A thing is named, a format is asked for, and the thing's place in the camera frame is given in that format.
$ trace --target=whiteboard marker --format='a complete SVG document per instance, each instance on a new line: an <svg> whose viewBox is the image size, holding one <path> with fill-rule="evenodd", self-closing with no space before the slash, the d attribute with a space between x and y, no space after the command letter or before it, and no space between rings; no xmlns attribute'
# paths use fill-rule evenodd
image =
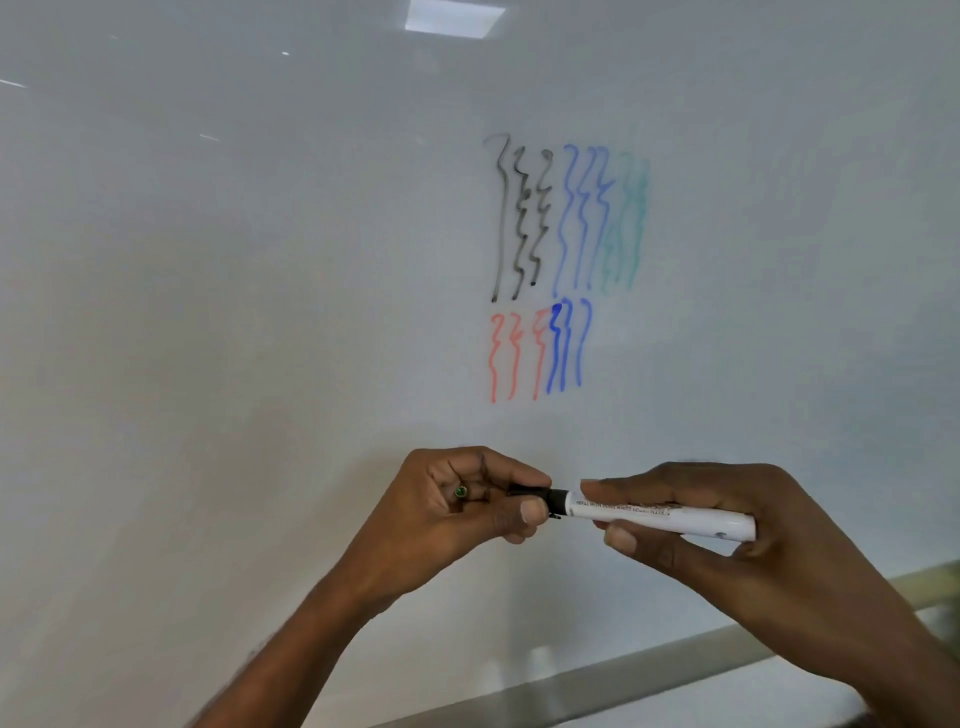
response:
<svg viewBox="0 0 960 728"><path fill-rule="evenodd" d="M546 501L551 518L572 516L592 521L630 521L661 531L710 536L726 541L755 541L756 521L745 513L719 508L690 508L676 503L656 505L603 505L587 500L575 491L511 485L508 496L539 496Z"/></svg>

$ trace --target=left hand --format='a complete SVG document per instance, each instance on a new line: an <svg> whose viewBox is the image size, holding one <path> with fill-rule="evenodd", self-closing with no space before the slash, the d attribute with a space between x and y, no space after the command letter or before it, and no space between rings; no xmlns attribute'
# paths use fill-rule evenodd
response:
<svg viewBox="0 0 960 728"><path fill-rule="evenodd" d="M522 544L548 513L542 498L507 497L511 483L548 488L550 477L489 448L414 450L334 572L382 612L485 541Z"/></svg>

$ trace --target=fingernail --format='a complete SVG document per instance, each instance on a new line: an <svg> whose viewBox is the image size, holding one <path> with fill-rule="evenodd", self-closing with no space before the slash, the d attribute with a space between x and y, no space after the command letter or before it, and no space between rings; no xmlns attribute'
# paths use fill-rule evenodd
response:
<svg viewBox="0 0 960 728"><path fill-rule="evenodd" d="M607 526L607 532L604 534L603 543L609 546L610 548L619 551L620 553L626 554L627 556L633 556L636 551L636 539L634 534L630 531L626 531L623 528L620 528L618 525L609 525Z"/></svg>
<svg viewBox="0 0 960 728"><path fill-rule="evenodd" d="M540 525L547 519L546 503L538 497L524 500L520 503L520 517L524 523Z"/></svg>

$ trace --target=metal ledge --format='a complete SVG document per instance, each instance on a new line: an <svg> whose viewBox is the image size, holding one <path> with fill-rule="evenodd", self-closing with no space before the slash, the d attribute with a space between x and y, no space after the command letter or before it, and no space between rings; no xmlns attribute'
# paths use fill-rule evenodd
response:
<svg viewBox="0 0 960 728"><path fill-rule="evenodd" d="M898 576L891 583L915 610L960 599L960 561ZM374 728L549 728L772 656L734 624Z"/></svg>

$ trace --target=black marker cap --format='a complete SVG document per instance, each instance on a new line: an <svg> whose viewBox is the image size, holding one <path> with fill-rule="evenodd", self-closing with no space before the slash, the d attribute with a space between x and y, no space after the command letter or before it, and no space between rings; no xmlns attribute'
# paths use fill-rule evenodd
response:
<svg viewBox="0 0 960 728"><path fill-rule="evenodd" d="M546 501L546 509L550 518L558 519L566 515L566 493L557 488L533 488L529 485L511 483L507 489L508 496L538 496Z"/></svg>

